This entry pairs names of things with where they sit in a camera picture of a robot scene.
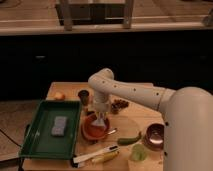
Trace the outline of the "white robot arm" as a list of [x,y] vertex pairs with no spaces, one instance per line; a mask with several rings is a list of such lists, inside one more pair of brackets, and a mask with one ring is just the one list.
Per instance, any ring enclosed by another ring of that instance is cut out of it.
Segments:
[[163,171],[213,171],[213,94],[198,87],[172,90],[120,82],[109,68],[91,75],[88,84],[100,112],[108,109],[113,94],[162,114]]

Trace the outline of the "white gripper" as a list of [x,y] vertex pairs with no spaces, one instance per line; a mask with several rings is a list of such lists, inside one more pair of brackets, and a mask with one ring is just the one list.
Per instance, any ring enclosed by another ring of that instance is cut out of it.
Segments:
[[110,110],[110,102],[101,102],[96,99],[93,99],[93,108],[96,114],[106,115]]

